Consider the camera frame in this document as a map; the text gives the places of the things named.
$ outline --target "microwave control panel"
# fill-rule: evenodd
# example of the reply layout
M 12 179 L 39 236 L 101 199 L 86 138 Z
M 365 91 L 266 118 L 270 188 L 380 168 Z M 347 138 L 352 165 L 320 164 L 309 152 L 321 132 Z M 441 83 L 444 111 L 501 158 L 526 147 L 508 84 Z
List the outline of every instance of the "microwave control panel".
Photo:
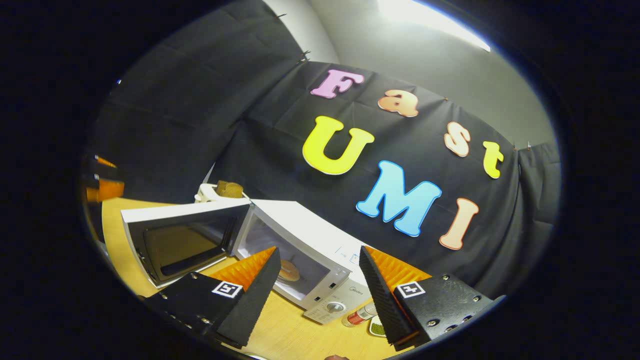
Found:
M 365 284 L 346 279 L 333 293 L 318 299 L 317 305 L 305 311 L 304 315 L 321 324 L 330 323 L 352 313 L 369 298 L 371 294 Z

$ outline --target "oven window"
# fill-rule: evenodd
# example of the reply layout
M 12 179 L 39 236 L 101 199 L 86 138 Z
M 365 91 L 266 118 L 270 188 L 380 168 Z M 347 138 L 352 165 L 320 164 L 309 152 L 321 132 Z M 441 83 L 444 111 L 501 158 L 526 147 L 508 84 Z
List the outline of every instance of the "oven window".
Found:
M 254 216 L 247 236 L 238 251 L 245 257 L 276 246 L 280 249 L 280 273 L 277 285 L 298 300 L 304 299 L 329 274 L 329 269 L 313 260 Z
M 229 219 L 147 229 L 145 245 L 154 268 L 172 276 L 224 253 L 221 244 L 232 226 Z

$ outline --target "microwave dial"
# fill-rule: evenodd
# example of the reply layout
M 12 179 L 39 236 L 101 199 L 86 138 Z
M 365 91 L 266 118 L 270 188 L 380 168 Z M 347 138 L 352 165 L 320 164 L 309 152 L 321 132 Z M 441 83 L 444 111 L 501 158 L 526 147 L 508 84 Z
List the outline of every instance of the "microwave dial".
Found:
M 341 304 L 339 302 L 330 302 L 326 306 L 326 309 L 329 310 L 329 313 L 339 313 L 344 310 L 344 308 L 344 304 Z

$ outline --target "black cloth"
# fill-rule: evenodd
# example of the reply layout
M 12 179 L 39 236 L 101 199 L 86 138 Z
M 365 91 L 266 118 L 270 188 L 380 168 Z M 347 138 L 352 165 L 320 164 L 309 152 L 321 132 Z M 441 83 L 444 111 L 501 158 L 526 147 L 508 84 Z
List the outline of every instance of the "black cloth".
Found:
M 383 74 L 299 62 L 301 49 L 260 1 L 226 6 L 179 31 L 141 59 L 100 114 L 93 144 L 125 176 L 124 197 L 190 203 L 210 167 L 210 183 L 232 181 L 254 199 L 295 200 L 350 235 L 427 272 L 451 272 L 485 295 L 511 293 L 548 242 L 559 198 L 552 145 L 514 151 L 481 119 L 442 96 Z M 311 95 L 327 70 L 365 81 L 333 99 Z M 390 89 L 418 99 L 419 114 L 382 110 Z M 302 146 L 324 115 L 341 121 L 324 153 L 339 158 L 353 127 L 375 136 L 353 168 L 331 176 L 312 168 Z M 461 158 L 444 145 L 449 122 L 471 134 Z M 483 142 L 504 155 L 500 177 L 483 168 Z M 423 181 L 442 195 L 411 237 L 356 210 L 378 180 L 381 160 L 404 169 L 406 192 Z M 465 198 L 479 206 L 460 250 L 439 244 Z

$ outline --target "wooden table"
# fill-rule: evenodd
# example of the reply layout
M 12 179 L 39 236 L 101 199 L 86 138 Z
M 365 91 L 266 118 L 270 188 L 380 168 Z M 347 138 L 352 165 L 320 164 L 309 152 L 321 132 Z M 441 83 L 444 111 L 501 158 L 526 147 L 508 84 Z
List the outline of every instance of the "wooden table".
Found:
M 173 204 L 123 198 L 106 200 L 102 205 L 102 228 L 111 262 L 124 283 L 135 294 L 144 297 L 159 290 L 147 280 L 134 258 L 124 233 L 120 210 L 168 205 Z M 200 273 L 209 275 L 236 261 L 236 258 L 227 258 Z M 269 360 L 324 360 L 331 355 L 348 357 L 350 360 L 385 359 L 409 350 L 396 352 L 386 338 L 369 334 L 368 321 L 352 328 L 343 326 L 339 319 L 320 325 L 305 318 L 302 313 L 302 308 L 272 290 L 249 344 L 242 350 L 233 349 Z

